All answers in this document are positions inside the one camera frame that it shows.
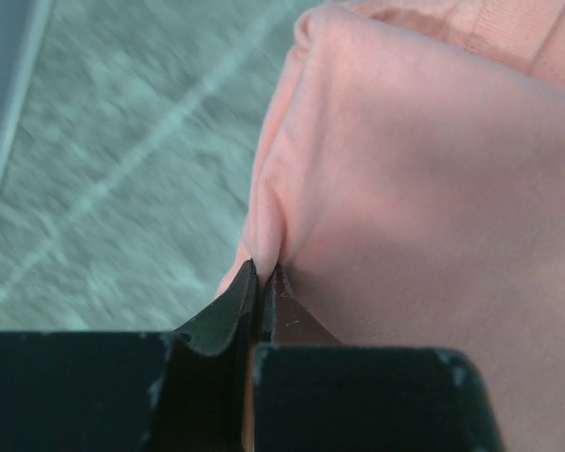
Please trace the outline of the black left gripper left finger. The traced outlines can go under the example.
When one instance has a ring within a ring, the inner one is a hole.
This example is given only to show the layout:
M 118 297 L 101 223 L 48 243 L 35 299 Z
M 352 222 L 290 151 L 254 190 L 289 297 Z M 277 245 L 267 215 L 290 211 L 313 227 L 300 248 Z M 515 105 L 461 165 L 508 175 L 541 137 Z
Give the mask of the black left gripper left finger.
M 168 335 L 171 354 L 145 451 L 241 451 L 250 349 L 257 336 L 253 261 Z

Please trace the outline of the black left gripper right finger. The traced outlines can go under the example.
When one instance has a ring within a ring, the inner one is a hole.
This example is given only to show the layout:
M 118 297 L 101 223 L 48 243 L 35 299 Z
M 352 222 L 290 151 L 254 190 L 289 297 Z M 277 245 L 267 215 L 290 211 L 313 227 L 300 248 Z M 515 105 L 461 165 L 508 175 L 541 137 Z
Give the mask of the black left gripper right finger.
M 297 300 L 281 267 L 266 283 L 256 348 L 256 449 L 317 451 L 332 403 L 326 364 L 341 346 Z

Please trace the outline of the salmon pink t shirt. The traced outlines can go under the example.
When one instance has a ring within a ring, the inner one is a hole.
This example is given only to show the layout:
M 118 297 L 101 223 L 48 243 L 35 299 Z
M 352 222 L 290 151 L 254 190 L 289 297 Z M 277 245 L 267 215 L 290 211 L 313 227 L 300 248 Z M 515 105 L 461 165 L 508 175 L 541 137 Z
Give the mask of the salmon pink t shirt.
M 236 255 L 352 344 L 466 352 L 565 451 L 565 1 L 329 2 L 266 114 Z

